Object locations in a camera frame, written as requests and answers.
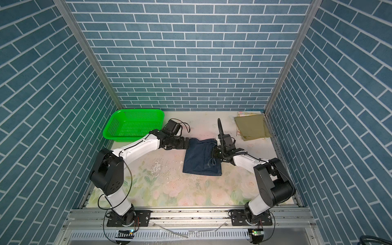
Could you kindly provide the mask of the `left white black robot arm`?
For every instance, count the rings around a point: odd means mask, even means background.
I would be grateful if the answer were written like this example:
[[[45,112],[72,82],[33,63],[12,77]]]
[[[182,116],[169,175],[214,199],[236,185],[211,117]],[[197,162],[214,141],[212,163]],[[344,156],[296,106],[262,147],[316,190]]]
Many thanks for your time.
[[[128,200],[130,192],[124,192],[124,171],[131,172],[131,163],[140,157],[158,150],[186,150],[189,148],[189,138],[166,133],[162,130],[152,130],[144,138],[125,147],[115,150],[103,148],[98,152],[89,178],[103,192],[110,204],[108,210],[112,219],[118,225],[136,226],[136,213],[133,204]]]

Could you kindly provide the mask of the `olive khaki skirt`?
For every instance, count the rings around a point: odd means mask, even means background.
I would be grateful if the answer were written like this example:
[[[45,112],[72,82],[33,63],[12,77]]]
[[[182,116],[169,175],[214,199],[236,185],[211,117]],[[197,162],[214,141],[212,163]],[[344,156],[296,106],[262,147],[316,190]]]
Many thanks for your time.
[[[244,141],[270,138],[272,136],[262,114],[238,116],[234,120]]]

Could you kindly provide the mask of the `floral pastel skirt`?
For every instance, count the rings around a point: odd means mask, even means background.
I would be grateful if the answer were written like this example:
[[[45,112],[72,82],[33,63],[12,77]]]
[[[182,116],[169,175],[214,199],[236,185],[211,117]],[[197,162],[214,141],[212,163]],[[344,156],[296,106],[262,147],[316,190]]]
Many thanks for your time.
[[[259,115],[259,114],[262,114],[262,112],[260,112],[260,111],[239,111],[237,113],[237,117],[252,116],[252,115]],[[237,126],[236,136],[240,136],[240,135],[241,135],[241,131]]]

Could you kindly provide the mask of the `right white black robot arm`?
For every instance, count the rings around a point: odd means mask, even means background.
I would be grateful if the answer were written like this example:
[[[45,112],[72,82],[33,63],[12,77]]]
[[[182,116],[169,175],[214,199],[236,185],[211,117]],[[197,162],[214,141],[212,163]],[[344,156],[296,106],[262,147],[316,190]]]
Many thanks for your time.
[[[259,194],[246,203],[244,209],[250,225],[259,223],[269,209],[288,201],[296,193],[295,185],[278,158],[256,158],[241,148],[228,151],[223,146],[214,147],[212,157],[255,174]]]

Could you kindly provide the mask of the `dark navy skirt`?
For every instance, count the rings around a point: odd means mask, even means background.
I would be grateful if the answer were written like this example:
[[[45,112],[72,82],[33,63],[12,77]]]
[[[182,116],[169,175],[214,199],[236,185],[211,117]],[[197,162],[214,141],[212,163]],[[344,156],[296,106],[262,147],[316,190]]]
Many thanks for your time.
[[[217,146],[215,139],[198,140],[191,138],[189,148],[186,150],[183,173],[201,176],[221,176],[222,162],[213,158],[214,147]]]

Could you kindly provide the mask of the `green plastic basket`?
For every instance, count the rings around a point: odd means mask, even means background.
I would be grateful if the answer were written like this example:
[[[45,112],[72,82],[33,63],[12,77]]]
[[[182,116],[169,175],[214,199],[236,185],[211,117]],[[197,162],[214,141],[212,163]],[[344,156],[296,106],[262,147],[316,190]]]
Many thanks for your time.
[[[103,130],[103,137],[116,142],[135,142],[150,131],[161,129],[164,112],[159,109],[121,109],[114,112]]]

